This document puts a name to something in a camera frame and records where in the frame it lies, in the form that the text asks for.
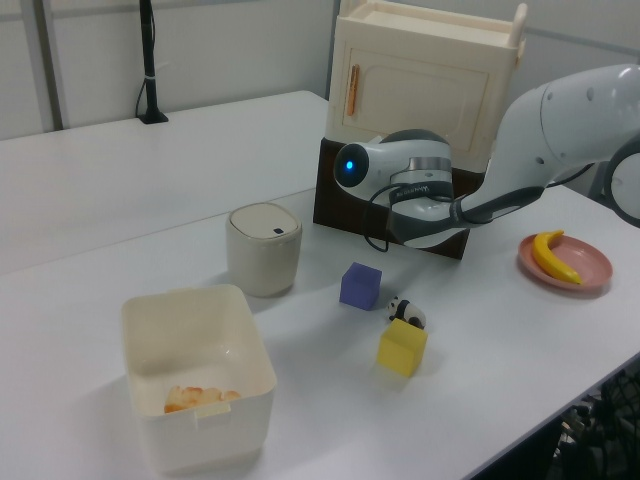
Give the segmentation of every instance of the dark brown box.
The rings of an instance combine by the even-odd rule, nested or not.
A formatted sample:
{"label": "dark brown box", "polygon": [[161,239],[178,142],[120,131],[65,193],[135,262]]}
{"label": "dark brown box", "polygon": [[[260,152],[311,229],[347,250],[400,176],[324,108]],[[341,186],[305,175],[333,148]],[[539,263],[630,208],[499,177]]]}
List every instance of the dark brown box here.
{"label": "dark brown box", "polygon": [[[320,143],[313,223],[362,235],[362,216],[367,202],[347,194],[336,183],[333,176],[333,164],[343,146],[343,143],[326,138],[323,138]],[[459,197],[475,192],[482,184],[484,174],[454,168],[452,179],[454,195]],[[367,234],[381,241],[386,238],[392,243],[398,243],[387,232],[387,212],[388,209],[380,205],[372,205],[368,213]],[[468,236],[469,230],[459,232],[440,245],[424,251],[462,259]],[[364,247],[371,248],[364,243],[364,240],[362,242]]]}

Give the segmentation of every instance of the toy panda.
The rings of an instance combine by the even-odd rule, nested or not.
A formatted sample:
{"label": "toy panda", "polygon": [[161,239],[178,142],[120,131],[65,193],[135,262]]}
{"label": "toy panda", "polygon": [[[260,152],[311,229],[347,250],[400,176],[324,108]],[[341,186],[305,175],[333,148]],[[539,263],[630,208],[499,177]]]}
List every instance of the toy panda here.
{"label": "toy panda", "polygon": [[398,297],[393,297],[387,304],[387,310],[391,314],[389,320],[399,318],[414,327],[424,330],[427,323],[426,317],[422,310],[410,303],[409,300],[400,300]]}

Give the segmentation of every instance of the black stand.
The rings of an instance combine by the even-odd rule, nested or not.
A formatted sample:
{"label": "black stand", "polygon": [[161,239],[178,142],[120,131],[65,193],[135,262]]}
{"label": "black stand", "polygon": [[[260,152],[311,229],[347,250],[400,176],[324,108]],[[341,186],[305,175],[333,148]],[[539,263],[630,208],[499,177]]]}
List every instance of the black stand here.
{"label": "black stand", "polygon": [[167,116],[158,110],[156,94],[156,68],[153,60],[154,26],[151,0],[140,0],[140,25],[142,27],[142,54],[144,56],[144,82],[147,90],[147,113],[138,118],[147,125],[168,122]]}

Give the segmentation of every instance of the purple cube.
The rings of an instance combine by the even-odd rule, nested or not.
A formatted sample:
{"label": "purple cube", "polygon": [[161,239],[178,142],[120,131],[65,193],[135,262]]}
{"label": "purple cube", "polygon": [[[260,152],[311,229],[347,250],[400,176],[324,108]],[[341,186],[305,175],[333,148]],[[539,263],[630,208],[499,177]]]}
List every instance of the purple cube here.
{"label": "purple cube", "polygon": [[342,276],[340,302],[371,310],[380,295],[382,272],[353,262]]}

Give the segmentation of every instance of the plastic bin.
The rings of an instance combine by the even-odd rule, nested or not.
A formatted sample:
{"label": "plastic bin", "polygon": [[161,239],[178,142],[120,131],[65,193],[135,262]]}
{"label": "plastic bin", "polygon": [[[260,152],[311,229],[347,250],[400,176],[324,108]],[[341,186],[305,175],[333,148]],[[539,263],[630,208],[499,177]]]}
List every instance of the plastic bin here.
{"label": "plastic bin", "polygon": [[[122,325],[133,410],[153,469],[202,470],[262,446],[276,376],[238,287],[133,298],[122,307]],[[235,390],[241,398],[165,414],[174,385]]]}

